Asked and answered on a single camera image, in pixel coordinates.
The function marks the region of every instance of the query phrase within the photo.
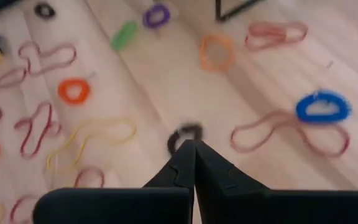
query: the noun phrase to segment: purple hair tie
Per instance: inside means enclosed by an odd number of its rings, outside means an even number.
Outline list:
[[[152,21],[152,15],[162,11],[163,18],[160,21]],[[143,25],[147,28],[156,29],[166,24],[171,18],[171,14],[166,6],[161,3],[155,4],[143,15]]]

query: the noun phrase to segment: wooden floor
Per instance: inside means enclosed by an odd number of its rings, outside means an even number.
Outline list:
[[[21,85],[0,89],[4,112],[0,120],[0,204],[6,211],[3,223],[9,223],[8,214],[23,195],[39,196],[72,186],[83,167],[102,169],[104,187],[143,186],[168,161],[169,135],[192,121],[203,124],[207,144],[270,188],[358,189],[358,1],[266,0],[218,24],[213,0],[171,0],[167,4],[173,18],[158,31],[141,25],[152,0],[48,2],[57,12],[51,21],[34,14],[36,2],[32,0],[0,12],[0,34],[9,43],[9,53],[0,63],[0,76],[26,65],[17,51],[28,40],[45,50],[69,43],[77,52],[70,66],[37,77],[26,76]],[[224,1],[223,8],[240,2]],[[115,52],[109,40],[127,20],[139,23],[138,33],[125,49]],[[309,33],[294,45],[250,52],[244,47],[244,39],[253,21],[302,21]],[[201,39],[208,34],[225,35],[234,42],[235,63],[225,72],[208,72],[200,65]],[[33,70],[68,60],[72,54],[62,50],[39,59],[33,49],[26,51]],[[88,80],[91,95],[83,105],[67,105],[58,96],[58,86],[64,79],[81,77]],[[293,129],[277,131],[267,144],[251,153],[239,154],[232,149],[229,135],[234,127],[274,110],[293,112],[300,98],[318,88],[339,92],[352,105],[351,117],[341,123],[351,136],[349,150],[342,157],[327,159],[311,153]],[[47,136],[34,158],[23,159],[20,148],[28,127],[14,129],[14,125],[34,114],[42,101],[52,103],[52,120],[62,124],[62,132],[55,138]],[[47,116],[44,109],[35,119],[27,152],[36,147]],[[135,123],[133,139],[120,144],[106,141],[98,131],[110,138],[124,138],[130,130],[121,124],[90,124],[58,159],[52,159],[50,169],[45,168],[47,156],[61,147],[77,126],[91,119],[121,117]],[[257,142],[269,127],[267,123],[245,131],[239,141]],[[335,149],[341,145],[332,129],[307,129],[307,133],[320,147]],[[90,141],[83,156],[76,166],[70,166],[85,139]],[[100,179],[95,174],[89,173],[81,186],[97,187]],[[35,201],[21,205],[15,219],[29,218]],[[197,207],[194,221],[200,223]]]

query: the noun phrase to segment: black hair tie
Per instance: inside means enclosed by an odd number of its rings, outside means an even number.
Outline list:
[[[34,12],[37,16],[41,17],[42,19],[50,19],[53,18],[56,14],[55,10],[53,9],[50,4],[46,2],[38,3],[34,7]]]
[[[176,143],[182,137],[182,134],[193,134],[194,140],[202,140],[203,138],[203,127],[200,124],[190,123],[184,124],[178,130],[176,130],[171,136],[168,138],[167,146],[168,151],[173,156],[176,152]]]

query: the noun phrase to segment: green hair tie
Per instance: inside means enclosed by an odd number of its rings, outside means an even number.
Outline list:
[[[135,36],[137,24],[135,21],[127,21],[111,39],[111,47],[120,50]]]

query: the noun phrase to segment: blue hair tie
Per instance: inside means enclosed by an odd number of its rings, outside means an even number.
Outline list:
[[[306,112],[308,107],[318,101],[334,103],[339,108],[339,111],[333,114],[308,114]],[[308,95],[300,100],[296,106],[296,115],[300,121],[306,123],[335,123],[346,119],[350,113],[351,106],[347,100],[329,90],[319,90],[315,94]]]

